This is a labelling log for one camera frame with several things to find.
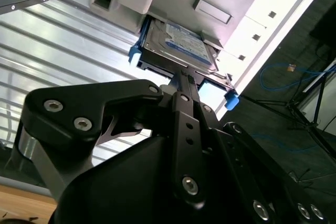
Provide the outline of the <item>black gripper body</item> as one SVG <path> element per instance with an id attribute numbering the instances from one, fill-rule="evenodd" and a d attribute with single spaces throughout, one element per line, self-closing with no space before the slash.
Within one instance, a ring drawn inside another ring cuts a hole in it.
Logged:
<path id="1" fill-rule="evenodd" d="M 51 223 L 245 223 L 218 154 L 197 136 L 151 137 L 81 174 Z"/>

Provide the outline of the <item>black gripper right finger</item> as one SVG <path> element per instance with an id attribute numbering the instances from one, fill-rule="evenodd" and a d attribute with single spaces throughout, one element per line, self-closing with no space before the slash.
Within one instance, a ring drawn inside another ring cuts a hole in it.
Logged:
<path id="1" fill-rule="evenodd" d="M 207 204 L 202 223 L 330 223 L 321 207 L 239 125 L 220 125 L 188 77 L 206 156 Z"/>

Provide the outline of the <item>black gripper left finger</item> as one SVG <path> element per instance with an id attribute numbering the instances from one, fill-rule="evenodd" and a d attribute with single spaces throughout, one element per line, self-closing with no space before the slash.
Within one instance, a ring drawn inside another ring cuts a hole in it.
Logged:
<path id="1" fill-rule="evenodd" d="M 14 149 L 36 167 L 58 205 L 77 177 L 144 140 L 201 140 L 189 76 L 176 74 L 166 89 L 131 80 L 34 90 L 25 99 Z"/>

